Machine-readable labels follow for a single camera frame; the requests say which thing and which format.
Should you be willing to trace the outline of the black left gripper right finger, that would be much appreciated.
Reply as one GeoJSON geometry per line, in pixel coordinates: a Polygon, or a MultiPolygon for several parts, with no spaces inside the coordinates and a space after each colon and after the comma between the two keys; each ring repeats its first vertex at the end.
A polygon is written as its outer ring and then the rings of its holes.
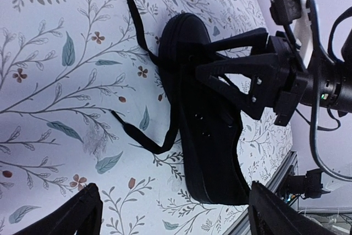
{"type": "Polygon", "coordinates": [[[252,182],[248,216],[251,234],[333,234],[289,205],[259,182],[252,182]]]}

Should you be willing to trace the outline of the black shoe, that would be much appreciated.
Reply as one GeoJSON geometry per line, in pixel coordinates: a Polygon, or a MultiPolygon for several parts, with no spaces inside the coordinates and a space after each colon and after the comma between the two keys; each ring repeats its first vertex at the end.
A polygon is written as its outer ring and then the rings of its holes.
{"type": "Polygon", "coordinates": [[[206,204],[246,205],[250,188],[241,172],[237,144],[243,126],[240,111],[195,77],[198,65],[210,62],[193,48],[210,37],[201,19],[190,13],[165,26],[158,55],[169,69],[159,76],[179,119],[186,187],[206,204]]]}

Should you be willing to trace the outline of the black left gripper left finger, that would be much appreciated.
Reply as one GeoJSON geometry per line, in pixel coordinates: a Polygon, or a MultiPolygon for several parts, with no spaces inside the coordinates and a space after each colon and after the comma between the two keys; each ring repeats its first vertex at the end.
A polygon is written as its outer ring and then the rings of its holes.
{"type": "Polygon", "coordinates": [[[98,186],[90,183],[57,210],[23,228],[16,234],[93,234],[99,235],[103,202],[98,186]]]}

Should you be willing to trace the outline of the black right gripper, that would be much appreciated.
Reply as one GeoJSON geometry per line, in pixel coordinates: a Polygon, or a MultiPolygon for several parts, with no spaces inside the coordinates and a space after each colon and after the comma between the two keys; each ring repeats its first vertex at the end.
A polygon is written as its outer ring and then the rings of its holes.
{"type": "MultiPolygon", "coordinates": [[[[263,48],[268,32],[257,28],[208,44],[211,52],[240,47],[263,48]]],[[[261,119],[266,107],[277,115],[275,125],[288,125],[304,91],[309,74],[296,48],[286,34],[277,31],[268,39],[269,54],[223,59],[195,69],[198,81],[223,96],[252,119],[261,119]],[[226,74],[239,74],[251,79],[249,92],[243,93],[234,83],[222,79],[226,74]]]]}

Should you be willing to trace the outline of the black shoelace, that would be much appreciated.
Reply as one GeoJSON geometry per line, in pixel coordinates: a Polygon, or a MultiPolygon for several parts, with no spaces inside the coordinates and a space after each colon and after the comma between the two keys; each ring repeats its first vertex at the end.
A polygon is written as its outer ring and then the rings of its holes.
{"type": "Polygon", "coordinates": [[[126,0],[137,49],[148,61],[137,71],[141,80],[136,104],[144,110],[139,126],[123,121],[124,131],[144,149],[159,155],[174,145],[179,130],[179,69],[168,59],[166,27],[183,18],[170,0],[126,0]]]}

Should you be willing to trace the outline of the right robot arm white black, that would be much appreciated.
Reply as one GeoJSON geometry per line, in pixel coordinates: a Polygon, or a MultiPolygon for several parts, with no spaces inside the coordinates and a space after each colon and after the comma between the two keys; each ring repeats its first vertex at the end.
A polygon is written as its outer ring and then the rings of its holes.
{"type": "Polygon", "coordinates": [[[313,0],[303,8],[303,19],[310,35],[302,47],[309,48],[308,64],[301,49],[283,32],[270,36],[258,28],[210,44],[215,50],[229,45],[251,46],[247,57],[227,59],[214,53],[214,61],[196,68],[203,84],[233,103],[252,119],[259,120],[265,108],[277,115],[275,124],[285,126],[298,104],[310,106],[313,118],[320,107],[336,110],[339,116],[351,112],[351,39],[343,46],[343,59],[335,58],[320,43],[317,9],[313,0]]]}

